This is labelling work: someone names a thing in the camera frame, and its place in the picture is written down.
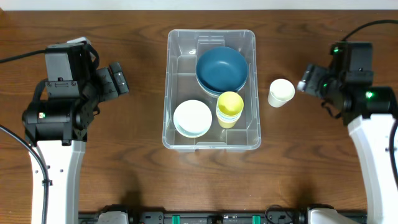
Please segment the light blue cup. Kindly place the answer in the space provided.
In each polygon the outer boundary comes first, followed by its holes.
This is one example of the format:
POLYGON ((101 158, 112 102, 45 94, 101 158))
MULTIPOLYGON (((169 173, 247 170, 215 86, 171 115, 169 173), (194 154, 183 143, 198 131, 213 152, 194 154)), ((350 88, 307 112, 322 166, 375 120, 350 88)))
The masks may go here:
POLYGON ((217 110, 217 111, 216 111, 217 117, 218 117, 220 120, 222 120, 222 121, 224 121, 224 122, 227 122, 227 123, 231 123, 231 122, 237 121, 237 120, 241 117, 241 114, 242 114, 242 113, 238 113, 238 114, 236 114, 236 115, 230 116, 230 115, 226 115, 226 114, 222 113, 220 110, 217 110))

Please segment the white small bowl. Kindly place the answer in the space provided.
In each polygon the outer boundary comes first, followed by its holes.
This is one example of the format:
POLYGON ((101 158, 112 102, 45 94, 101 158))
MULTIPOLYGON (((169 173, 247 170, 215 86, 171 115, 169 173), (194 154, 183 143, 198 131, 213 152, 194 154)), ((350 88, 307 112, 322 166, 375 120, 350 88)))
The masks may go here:
POLYGON ((181 124, 212 124, 209 107, 198 100, 187 100, 179 104, 174 111, 173 122, 181 124))

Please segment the grey small bowl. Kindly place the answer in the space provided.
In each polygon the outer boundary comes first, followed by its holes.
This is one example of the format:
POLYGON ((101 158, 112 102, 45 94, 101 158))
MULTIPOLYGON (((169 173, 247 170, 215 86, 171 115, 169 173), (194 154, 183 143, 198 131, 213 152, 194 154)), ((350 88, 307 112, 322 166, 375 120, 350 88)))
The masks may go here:
POLYGON ((175 129, 182 135, 187 138, 198 138, 204 134, 206 134, 209 129, 209 124, 181 124, 175 123, 175 129))

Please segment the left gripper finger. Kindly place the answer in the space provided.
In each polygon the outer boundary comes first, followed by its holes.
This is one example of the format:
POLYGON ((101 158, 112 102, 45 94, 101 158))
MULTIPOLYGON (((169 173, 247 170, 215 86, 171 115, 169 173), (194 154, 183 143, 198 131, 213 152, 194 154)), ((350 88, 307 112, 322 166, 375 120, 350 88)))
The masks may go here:
POLYGON ((129 93, 129 85, 124 76, 123 70, 119 62, 114 62, 109 65, 113 76, 115 87, 120 95, 129 93))
POLYGON ((119 97, 115 83, 111 78, 108 68, 101 68, 96 71, 96 77, 100 88, 99 101, 109 101, 119 97))

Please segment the beige bowl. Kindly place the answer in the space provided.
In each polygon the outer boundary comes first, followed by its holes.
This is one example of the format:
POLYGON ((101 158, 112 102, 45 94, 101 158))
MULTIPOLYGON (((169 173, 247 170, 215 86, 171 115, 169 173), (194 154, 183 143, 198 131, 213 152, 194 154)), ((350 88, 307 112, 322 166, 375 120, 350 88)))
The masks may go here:
MULTIPOLYGON (((206 88, 205 86, 200 85, 200 88, 208 95, 210 95, 213 98, 218 98, 222 92, 217 92, 217 91, 213 91, 210 90, 208 88, 206 88)), ((242 88, 240 88, 238 91, 236 91, 236 93, 238 93, 239 95, 242 95, 244 92, 244 86, 242 88)))

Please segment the yellow cup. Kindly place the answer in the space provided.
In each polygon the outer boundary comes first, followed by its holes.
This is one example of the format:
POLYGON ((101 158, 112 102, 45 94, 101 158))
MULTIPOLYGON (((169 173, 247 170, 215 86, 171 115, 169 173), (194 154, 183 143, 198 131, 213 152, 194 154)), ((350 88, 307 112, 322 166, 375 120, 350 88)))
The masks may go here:
POLYGON ((218 97, 216 107, 226 116, 236 116, 243 111, 244 101, 238 93, 227 91, 218 97))
POLYGON ((225 119, 221 119, 220 117, 218 117, 218 123, 224 129, 232 128, 237 123, 237 121, 238 121, 238 119, 225 120, 225 119))

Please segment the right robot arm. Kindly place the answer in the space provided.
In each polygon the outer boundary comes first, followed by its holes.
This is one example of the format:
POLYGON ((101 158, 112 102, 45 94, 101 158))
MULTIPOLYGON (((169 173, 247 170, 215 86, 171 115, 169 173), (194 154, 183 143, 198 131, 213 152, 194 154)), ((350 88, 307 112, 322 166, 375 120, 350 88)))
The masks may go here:
POLYGON ((356 148, 368 223, 397 223, 397 102, 391 88, 373 86, 373 72, 310 64, 297 89, 335 107, 356 148))

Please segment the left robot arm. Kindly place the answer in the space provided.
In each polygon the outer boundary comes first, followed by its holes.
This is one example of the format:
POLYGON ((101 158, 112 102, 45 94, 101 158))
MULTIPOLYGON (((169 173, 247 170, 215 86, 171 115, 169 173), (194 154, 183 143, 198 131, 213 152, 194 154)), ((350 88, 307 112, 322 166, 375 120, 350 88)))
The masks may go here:
POLYGON ((99 67, 87 41, 44 50, 47 78, 22 114, 32 147, 32 223, 77 223, 80 169, 99 104, 129 92, 119 63, 99 67))

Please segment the dark blue bowl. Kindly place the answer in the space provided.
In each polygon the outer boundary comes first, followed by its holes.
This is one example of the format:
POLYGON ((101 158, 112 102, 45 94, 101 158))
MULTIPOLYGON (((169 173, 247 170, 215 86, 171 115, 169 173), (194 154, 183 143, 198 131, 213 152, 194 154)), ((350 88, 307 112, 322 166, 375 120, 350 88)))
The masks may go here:
POLYGON ((249 67, 246 59, 235 49, 215 47, 207 50, 199 59, 196 73, 247 73, 249 67))
POLYGON ((201 87, 215 95, 239 91, 246 84, 248 77, 247 73, 197 73, 197 81, 201 87))

